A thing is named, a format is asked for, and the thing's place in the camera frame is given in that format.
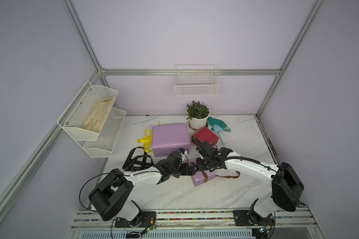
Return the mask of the red gift box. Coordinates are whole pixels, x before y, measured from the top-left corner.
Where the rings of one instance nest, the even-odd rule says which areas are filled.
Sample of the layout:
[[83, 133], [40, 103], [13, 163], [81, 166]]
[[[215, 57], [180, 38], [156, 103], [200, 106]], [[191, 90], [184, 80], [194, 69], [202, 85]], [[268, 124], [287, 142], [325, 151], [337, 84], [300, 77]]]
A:
[[207, 127], [203, 127], [191, 136], [191, 141], [194, 144], [196, 144], [195, 138], [197, 138], [200, 143], [206, 141], [210, 145], [216, 145], [219, 140], [219, 137]]

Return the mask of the large purple gift box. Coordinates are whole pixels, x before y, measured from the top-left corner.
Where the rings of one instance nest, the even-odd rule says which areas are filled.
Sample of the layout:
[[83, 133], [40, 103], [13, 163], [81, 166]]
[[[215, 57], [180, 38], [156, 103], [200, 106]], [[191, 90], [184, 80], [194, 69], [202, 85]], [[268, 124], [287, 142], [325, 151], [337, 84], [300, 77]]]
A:
[[190, 153], [190, 136], [187, 125], [169, 124], [152, 128], [152, 149], [155, 157], [168, 156], [183, 148]]

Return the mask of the small purple gift box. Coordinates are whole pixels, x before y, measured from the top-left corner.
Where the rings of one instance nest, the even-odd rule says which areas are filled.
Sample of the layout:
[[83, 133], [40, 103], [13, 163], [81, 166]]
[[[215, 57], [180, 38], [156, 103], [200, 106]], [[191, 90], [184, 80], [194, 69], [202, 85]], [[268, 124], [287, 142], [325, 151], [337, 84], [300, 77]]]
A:
[[191, 176], [194, 186], [200, 186], [201, 184], [204, 184], [210, 180], [213, 180], [216, 178], [216, 172], [210, 172], [209, 170], [206, 171], [200, 171], [198, 169], [196, 159], [190, 159], [189, 165], [194, 167], [194, 175]]

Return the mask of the yellow satin ribbon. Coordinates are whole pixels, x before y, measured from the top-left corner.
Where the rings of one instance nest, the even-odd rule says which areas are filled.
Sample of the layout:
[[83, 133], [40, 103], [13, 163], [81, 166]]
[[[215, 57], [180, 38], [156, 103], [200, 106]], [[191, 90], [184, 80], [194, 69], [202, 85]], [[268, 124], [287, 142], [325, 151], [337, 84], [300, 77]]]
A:
[[146, 153], [153, 152], [153, 128], [146, 129], [144, 131], [144, 137], [137, 139], [137, 143], [142, 144], [144, 152]]

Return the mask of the black lettered ribbon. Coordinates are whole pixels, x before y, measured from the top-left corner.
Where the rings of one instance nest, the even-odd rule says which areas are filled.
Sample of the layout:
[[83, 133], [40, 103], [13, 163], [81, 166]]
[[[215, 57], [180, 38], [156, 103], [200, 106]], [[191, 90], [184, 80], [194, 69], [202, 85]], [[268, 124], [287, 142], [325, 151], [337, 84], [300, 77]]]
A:
[[[135, 151], [138, 149], [141, 149], [143, 151], [143, 154], [134, 156]], [[152, 157], [150, 155], [148, 155], [147, 152], [145, 152], [145, 149], [143, 147], [139, 146], [139, 147], [132, 149], [129, 152], [129, 154], [123, 164], [122, 169], [124, 171], [136, 172], [136, 171], [148, 169], [152, 166], [153, 166]]]

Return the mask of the brown satin ribbon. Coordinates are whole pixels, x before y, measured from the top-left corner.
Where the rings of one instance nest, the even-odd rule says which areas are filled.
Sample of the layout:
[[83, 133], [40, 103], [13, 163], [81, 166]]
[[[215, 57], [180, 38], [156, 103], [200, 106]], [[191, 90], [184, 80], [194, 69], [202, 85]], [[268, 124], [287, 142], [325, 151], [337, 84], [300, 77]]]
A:
[[222, 170], [216, 170], [216, 178], [226, 178], [226, 179], [236, 179], [240, 177], [240, 173], [234, 170], [228, 170], [227, 172], [223, 172]]

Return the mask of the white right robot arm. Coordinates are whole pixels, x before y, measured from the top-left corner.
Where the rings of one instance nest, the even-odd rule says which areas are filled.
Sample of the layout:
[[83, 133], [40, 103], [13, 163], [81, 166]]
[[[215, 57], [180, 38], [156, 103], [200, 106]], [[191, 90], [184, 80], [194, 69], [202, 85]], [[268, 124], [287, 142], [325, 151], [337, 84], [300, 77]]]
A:
[[304, 185], [288, 163], [269, 164], [238, 154], [232, 149], [215, 148], [208, 142], [195, 139], [200, 157], [196, 160], [198, 171], [213, 172], [217, 169], [233, 170], [250, 176], [267, 185], [270, 191], [257, 198], [247, 210], [233, 212], [237, 226], [274, 224], [274, 213], [279, 210], [294, 212], [302, 204], [300, 197]]

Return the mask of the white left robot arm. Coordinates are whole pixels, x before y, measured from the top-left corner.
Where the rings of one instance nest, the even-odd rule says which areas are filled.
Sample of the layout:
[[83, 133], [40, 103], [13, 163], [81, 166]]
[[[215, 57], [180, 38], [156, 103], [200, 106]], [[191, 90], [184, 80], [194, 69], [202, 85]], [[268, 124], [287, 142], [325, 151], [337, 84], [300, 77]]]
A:
[[173, 151], [157, 163], [148, 163], [148, 158], [149, 155], [128, 157], [122, 170], [116, 168], [102, 174], [104, 178], [88, 199], [103, 221], [114, 219], [116, 227], [122, 224], [140, 227], [146, 220], [153, 220], [156, 213], [143, 211], [135, 201], [129, 200], [133, 190], [161, 184], [171, 177], [193, 176], [198, 171], [197, 164], [189, 162], [183, 149]]

